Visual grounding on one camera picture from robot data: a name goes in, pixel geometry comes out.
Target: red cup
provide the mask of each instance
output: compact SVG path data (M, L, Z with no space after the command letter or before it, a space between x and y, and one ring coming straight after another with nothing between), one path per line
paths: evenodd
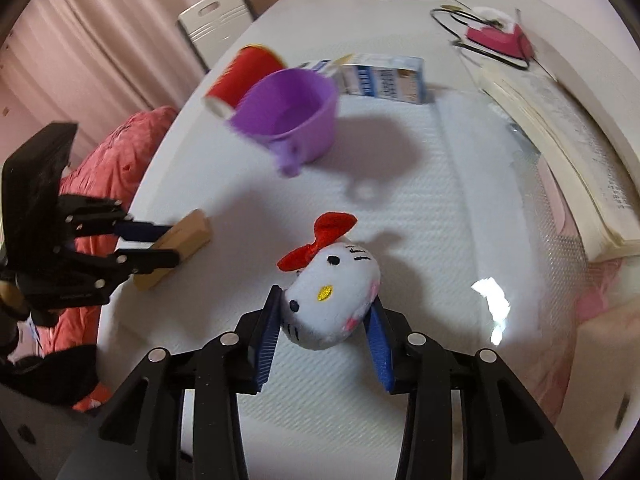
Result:
M242 47L207 91L207 107L223 119L231 117L249 89L260 79L286 68L280 57L264 45Z

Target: black cable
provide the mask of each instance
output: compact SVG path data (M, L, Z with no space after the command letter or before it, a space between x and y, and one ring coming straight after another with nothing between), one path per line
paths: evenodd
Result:
M436 13L437 12L446 12L449 16L452 17L452 19L454 19L456 22L461 23L462 25L466 25L468 27L468 23L462 21L459 19L460 18L464 18L466 20L470 20L472 22L476 22L476 23L482 23L483 25L487 25L488 27L493 27L497 30L500 30L500 27L498 27L495 22L492 22L491 20L483 20L482 18L478 18L477 16L472 15L469 12L466 12L464 10L449 10L449 9L432 9L430 14L431 17L436 21L436 23L438 25L440 25L442 28L444 28L444 30L446 30L449 34L452 34L453 36L455 36L457 39L454 40L451 44L453 46L457 46L460 48L466 48L467 50L470 50L472 52L475 52L476 54L480 54L482 56L487 56L491 59L495 59L497 61L500 61L501 63L504 63L505 65L511 66L512 68L516 68L518 70L528 70L531 63L529 61L529 57L527 57L527 55L524 53L524 47L522 46L522 41L524 39L524 34L520 34L517 38L516 41L518 43L518 47L520 49L520 53L522 54L522 60L524 61L524 63L526 63L525 66L515 63L513 61L510 61L509 59L506 59L504 57L504 55L498 56L497 54L501 54L500 52L498 52L497 50L494 50L490 47L487 46L482 46L483 48L487 49L487 50L482 50L480 48L476 48L474 46L471 46L469 44L466 44L464 39L455 31L452 30L451 28L447 27L447 25L445 25L444 23L442 23L438 18L436 18Z

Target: red blanket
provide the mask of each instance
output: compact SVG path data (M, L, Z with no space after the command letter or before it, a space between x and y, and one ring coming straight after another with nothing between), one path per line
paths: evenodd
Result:
M129 209L140 181L162 142L177 111L169 106L152 112L139 112L109 135L70 175L62 179L60 193L110 197L122 200ZM78 238L76 250L104 256L116 247L114 235ZM51 329L39 329L45 354L81 344L94 344L98 337L99 306L68 308ZM87 409L108 398L103 386L85 399L77 409Z

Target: wooden block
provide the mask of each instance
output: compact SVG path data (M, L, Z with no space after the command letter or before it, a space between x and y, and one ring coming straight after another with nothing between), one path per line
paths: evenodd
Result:
M211 240L209 221L201 209L192 211L169 229L152 249L175 249L180 253L180 263ZM149 290L173 269L156 269L151 274L136 274L133 283L138 290Z

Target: purple plastic cup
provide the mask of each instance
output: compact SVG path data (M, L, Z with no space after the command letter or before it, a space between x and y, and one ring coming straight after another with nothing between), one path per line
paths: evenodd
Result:
M258 81L242 98L231 126L275 156L284 176L324 155L335 139L338 89L311 70L286 68Z

